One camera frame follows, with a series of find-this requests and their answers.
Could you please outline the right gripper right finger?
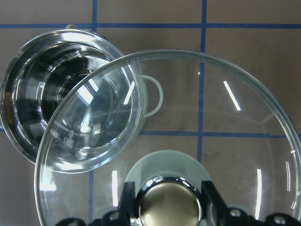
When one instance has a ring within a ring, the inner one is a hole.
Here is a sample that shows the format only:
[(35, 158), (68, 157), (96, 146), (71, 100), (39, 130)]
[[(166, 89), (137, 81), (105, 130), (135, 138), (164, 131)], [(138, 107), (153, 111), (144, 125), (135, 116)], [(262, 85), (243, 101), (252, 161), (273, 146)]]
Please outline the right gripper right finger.
[(201, 182), (202, 219), (208, 226), (222, 226), (226, 204), (212, 181)]

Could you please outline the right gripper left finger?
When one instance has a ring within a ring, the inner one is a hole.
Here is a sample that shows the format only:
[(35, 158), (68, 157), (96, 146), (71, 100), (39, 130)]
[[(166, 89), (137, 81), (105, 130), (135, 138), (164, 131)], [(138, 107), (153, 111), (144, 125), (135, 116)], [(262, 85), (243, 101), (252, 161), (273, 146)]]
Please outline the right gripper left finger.
[(131, 219), (137, 218), (135, 199), (135, 183), (133, 181), (125, 182), (117, 208), (117, 226), (129, 226)]

